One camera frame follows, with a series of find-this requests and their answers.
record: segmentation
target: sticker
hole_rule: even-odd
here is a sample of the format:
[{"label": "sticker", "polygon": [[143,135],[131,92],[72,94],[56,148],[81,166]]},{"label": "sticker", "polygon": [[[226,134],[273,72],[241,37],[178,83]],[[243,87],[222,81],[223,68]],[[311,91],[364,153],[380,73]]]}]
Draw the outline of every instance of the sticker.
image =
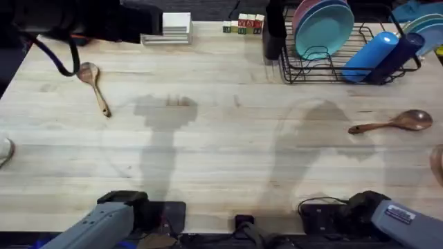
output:
[{"label": "sticker", "polygon": [[410,225],[416,217],[415,214],[397,207],[396,205],[389,205],[385,214],[408,225]]}]

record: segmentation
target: white object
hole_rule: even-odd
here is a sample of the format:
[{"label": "white object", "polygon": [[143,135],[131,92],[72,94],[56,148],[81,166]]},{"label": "white object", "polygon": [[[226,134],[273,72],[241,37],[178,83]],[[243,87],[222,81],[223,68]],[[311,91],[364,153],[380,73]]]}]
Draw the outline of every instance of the white object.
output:
[{"label": "white object", "polygon": [[264,21],[264,15],[257,14],[255,16],[255,20],[263,22]]},{"label": "white object", "polygon": [[163,13],[163,35],[141,35],[144,46],[155,44],[191,44],[191,13]]},{"label": "white object", "polygon": [[14,143],[7,138],[0,140],[0,167],[9,161],[13,154]]}]

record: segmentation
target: wire dish rack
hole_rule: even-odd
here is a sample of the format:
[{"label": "wire dish rack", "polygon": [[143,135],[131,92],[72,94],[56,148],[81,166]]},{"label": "wire dish rack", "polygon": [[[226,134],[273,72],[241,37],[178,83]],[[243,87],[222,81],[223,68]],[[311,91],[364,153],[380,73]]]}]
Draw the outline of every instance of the wire dish rack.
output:
[{"label": "wire dish rack", "polygon": [[[280,55],[280,68],[282,75],[286,80],[287,84],[294,84],[300,82],[345,82],[343,78],[342,70],[364,70],[372,71],[374,68],[350,68],[344,67],[346,62],[348,62],[363,46],[365,46],[372,38],[374,38],[377,33],[374,33],[369,26],[374,28],[375,25],[380,25],[377,30],[386,30],[383,22],[380,19],[374,17],[365,17],[360,14],[362,10],[367,10],[370,12],[386,13],[386,16],[390,16],[393,24],[397,28],[397,33],[401,36],[404,35],[403,30],[398,24],[397,20],[392,15],[388,6],[380,4],[355,4],[351,5],[351,10],[356,17],[356,20],[363,20],[361,24],[355,24],[352,29],[352,33],[348,41],[341,47],[339,51],[330,55],[325,49],[325,59],[315,59],[308,60],[303,59],[301,56],[297,55],[295,50],[295,41],[293,38],[292,31],[292,17],[295,9],[300,4],[300,1],[283,1],[284,9],[283,15],[287,30],[287,38],[285,46],[282,48]],[[394,72],[391,76],[387,77],[384,82],[377,82],[370,84],[386,84],[393,82],[398,77],[403,77],[407,72],[413,72],[421,67],[420,60],[417,56],[414,56],[409,62],[403,65],[399,70]]]}]

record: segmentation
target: wooden spoon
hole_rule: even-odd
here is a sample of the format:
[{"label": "wooden spoon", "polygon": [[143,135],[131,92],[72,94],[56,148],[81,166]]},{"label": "wooden spoon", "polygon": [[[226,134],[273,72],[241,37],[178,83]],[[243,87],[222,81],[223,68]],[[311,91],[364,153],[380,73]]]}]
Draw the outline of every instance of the wooden spoon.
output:
[{"label": "wooden spoon", "polygon": [[363,133],[365,131],[371,131],[382,127],[396,127],[400,129],[406,129],[410,131],[421,131],[431,127],[432,117],[429,113],[422,110],[409,110],[398,115],[386,123],[380,124],[362,124],[349,128],[350,134]]},{"label": "wooden spoon", "polygon": [[84,83],[90,84],[92,86],[92,88],[94,89],[94,93],[96,93],[98,106],[102,109],[103,115],[110,118],[111,112],[109,111],[108,105],[106,104],[106,101],[103,98],[100,89],[98,88],[97,85],[97,79],[99,73],[100,70],[95,64],[91,62],[85,62],[82,63],[82,65],[80,66],[80,70],[77,73],[77,77]]}]

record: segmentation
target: black cable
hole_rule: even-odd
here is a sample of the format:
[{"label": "black cable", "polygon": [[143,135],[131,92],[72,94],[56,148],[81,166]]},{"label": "black cable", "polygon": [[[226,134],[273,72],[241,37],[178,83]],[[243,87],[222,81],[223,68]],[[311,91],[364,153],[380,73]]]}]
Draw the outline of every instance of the black cable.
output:
[{"label": "black cable", "polygon": [[235,4],[234,8],[230,11],[229,16],[228,16],[228,20],[232,20],[231,16],[233,15],[234,11],[236,11],[238,9],[238,6],[240,5],[240,2],[242,0],[237,0],[237,3]]},{"label": "black cable", "polygon": [[241,225],[238,226],[237,229],[235,229],[235,231],[233,233],[230,233],[230,234],[227,234],[227,235],[223,235],[223,236],[220,236],[220,237],[215,238],[215,239],[207,239],[207,240],[202,240],[202,241],[196,241],[195,243],[206,244],[206,243],[219,243],[219,242],[222,242],[222,241],[227,241],[229,239],[232,239],[235,236],[236,233],[240,232],[241,230],[243,230],[244,228],[247,228],[247,227],[248,227],[247,223],[242,223]]},{"label": "black cable", "polygon": [[306,199],[306,200],[300,202],[300,203],[297,205],[297,212],[298,212],[298,215],[300,215],[300,217],[302,217],[302,211],[301,211],[300,207],[301,207],[301,205],[302,205],[303,203],[306,203],[306,202],[308,202],[308,201],[324,200],[324,199],[331,199],[331,200],[335,200],[335,201],[338,201],[338,202],[341,202],[341,203],[344,203],[344,204],[347,204],[347,203],[348,203],[348,200],[342,200],[342,199],[338,199],[338,198],[335,198],[335,197],[329,197],[329,196],[325,196],[325,197],[314,197],[314,198]]},{"label": "black cable", "polygon": [[69,48],[71,49],[72,54],[72,60],[73,60],[73,72],[67,71],[67,69],[64,67],[63,63],[57,58],[57,55],[54,54],[54,52],[48,48],[43,42],[38,40],[33,35],[27,33],[27,32],[20,32],[21,35],[23,35],[26,39],[33,42],[37,47],[39,47],[43,52],[45,52],[49,58],[53,61],[55,66],[57,67],[58,71],[63,74],[64,76],[71,77],[77,74],[77,72],[80,70],[80,57],[78,55],[77,45],[75,44],[74,40],[69,34],[62,35],[62,33],[59,33],[59,35],[62,36],[63,40],[67,41],[69,43]]},{"label": "black cable", "polygon": [[142,240],[142,239],[148,237],[150,234],[151,234],[151,233],[149,232],[149,233],[147,233],[147,234],[145,234],[145,235],[143,235],[143,236],[141,236],[141,237],[139,237],[139,238],[126,238],[126,239],[127,239],[127,240],[139,241],[139,240]]}]

